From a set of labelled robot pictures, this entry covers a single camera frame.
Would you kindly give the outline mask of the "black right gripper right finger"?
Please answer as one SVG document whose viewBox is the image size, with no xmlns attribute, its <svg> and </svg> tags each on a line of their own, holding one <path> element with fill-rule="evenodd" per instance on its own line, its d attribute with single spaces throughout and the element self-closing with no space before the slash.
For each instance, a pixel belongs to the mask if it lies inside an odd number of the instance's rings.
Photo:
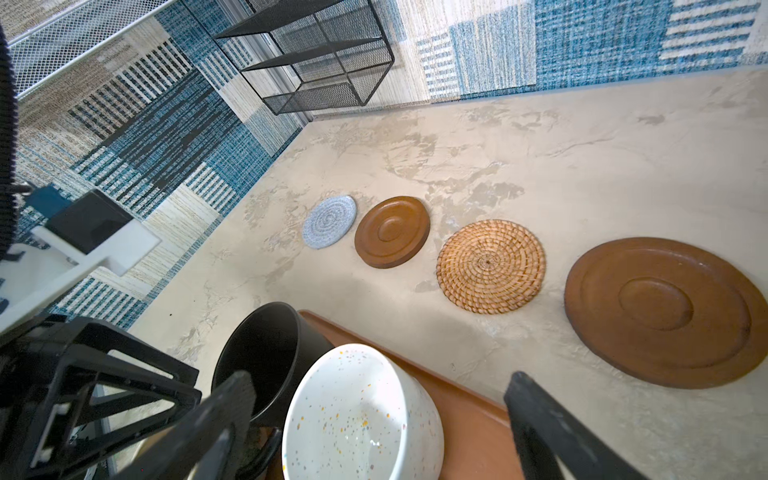
<svg viewBox="0 0 768 480">
<path fill-rule="evenodd" d="M 643 479 L 645 476 L 522 371 L 504 394 L 511 431 L 526 479 Z"/>
</svg>

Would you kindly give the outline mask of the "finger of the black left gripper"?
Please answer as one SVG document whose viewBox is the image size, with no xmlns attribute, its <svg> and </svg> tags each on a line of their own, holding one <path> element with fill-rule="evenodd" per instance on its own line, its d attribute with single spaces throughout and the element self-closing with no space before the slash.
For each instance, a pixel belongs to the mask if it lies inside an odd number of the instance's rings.
<svg viewBox="0 0 768 480">
<path fill-rule="evenodd" d="M 197 369 L 115 325 L 40 315 L 1 334 L 1 476 L 69 479 L 177 423 Z"/>
</svg>

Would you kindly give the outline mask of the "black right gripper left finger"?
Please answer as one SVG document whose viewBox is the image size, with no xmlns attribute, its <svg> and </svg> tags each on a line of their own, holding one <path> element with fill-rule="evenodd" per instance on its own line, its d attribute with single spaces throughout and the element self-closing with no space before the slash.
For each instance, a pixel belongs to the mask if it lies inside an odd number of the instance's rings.
<svg viewBox="0 0 768 480">
<path fill-rule="evenodd" d="M 118 479 L 233 479 L 250 428 L 255 390 L 246 371 L 233 373 Z"/>
</svg>

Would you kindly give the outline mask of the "black mug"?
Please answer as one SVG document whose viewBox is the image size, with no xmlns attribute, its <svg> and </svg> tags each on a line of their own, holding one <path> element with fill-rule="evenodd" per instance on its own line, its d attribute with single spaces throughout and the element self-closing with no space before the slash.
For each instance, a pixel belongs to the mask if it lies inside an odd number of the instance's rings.
<svg viewBox="0 0 768 480">
<path fill-rule="evenodd" d="M 303 377 L 332 349 L 332 343 L 292 306 L 267 303 L 249 314 L 227 340 L 212 387 L 237 371 L 248 372 L 256 395 L 251 422 L 282 427 Z"/>
</svg>

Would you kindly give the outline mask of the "large brown wooden coaster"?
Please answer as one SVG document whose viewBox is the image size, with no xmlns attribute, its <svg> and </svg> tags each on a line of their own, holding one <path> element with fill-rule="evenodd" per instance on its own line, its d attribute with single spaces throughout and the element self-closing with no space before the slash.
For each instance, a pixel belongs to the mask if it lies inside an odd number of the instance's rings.
<svg viewBox="0 0 768 480">
<path fill-rule="evenodd" d="M 739 269 L 683 242 L 609 241 L 572 266 L 564 290 L 579 339 L 618 370 L 653 384 L 731 383 L 767 357 L 767 301 Z"/>
</svg>

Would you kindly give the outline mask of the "white speckled mug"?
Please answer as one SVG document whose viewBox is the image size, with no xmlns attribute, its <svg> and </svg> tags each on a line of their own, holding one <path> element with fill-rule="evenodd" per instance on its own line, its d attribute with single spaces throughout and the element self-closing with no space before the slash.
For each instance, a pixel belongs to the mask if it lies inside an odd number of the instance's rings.
<svg viewBox="0 0 768 480">
<path fill-rule="evenodd" d="M 293 396 L 281 447 L 286 479 L 437 479 L 443 460 L 434 401 L 370 346 L 327 352 Z"/>
</svg>

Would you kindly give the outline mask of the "brown plastic serving tray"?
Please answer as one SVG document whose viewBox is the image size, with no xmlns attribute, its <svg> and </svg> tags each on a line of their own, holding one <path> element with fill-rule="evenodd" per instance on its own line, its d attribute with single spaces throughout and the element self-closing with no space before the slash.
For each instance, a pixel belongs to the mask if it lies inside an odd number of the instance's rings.
<svg viewBox="0 0 768 480">
<path fill-rule="evenodd" d="M 515 445 L 506 409 L 329 320 L 303 310 L 301 316 L 333 349 L 370 346 L 413 376 L 434 401 L 444 432 L 444 460 L 437 479 L 519 479 Z"/>
</svg>

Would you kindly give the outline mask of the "grey-blue woven coaster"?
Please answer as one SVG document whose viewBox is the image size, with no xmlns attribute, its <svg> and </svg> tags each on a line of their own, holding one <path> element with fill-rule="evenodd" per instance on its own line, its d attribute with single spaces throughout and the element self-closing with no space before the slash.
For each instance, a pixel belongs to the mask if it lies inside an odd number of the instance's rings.
<svg viewBox="0 0 768 480">
<path fill-rule="evenodd" d="M 332 197 L 320 202 L 304 222 L 302 238 L 312 249 L 327 248 L 341 240 L 353 226 L 357 204 L 349 195 Z"/>
</svg>

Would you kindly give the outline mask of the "woven rattan coaster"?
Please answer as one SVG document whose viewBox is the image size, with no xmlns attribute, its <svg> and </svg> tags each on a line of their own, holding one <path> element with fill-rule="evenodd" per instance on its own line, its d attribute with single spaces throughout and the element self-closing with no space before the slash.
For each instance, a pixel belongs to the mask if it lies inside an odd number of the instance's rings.
<svg viewBox="0 0 768 480">
<path fill-rule="evenodd" d="M 540 292 L 545 272 L 539 239 L 524 226 L 501 219 L 461 228 L 445 242 L 436 265 L 442 293 L 477 314 L 504 314 L 525 306 Z"/>
</svg>

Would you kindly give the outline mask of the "white mesh wall basket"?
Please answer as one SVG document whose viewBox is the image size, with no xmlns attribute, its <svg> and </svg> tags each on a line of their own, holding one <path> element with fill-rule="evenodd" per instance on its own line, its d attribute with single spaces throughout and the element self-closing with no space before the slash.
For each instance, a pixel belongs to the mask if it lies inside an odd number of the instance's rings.
<svg viewBox="0 0 768 480">
<path fill-rule="evenodd" d="M 22 99 L 170 1 L 80 1 L 8 42 Z"/>
</svg>

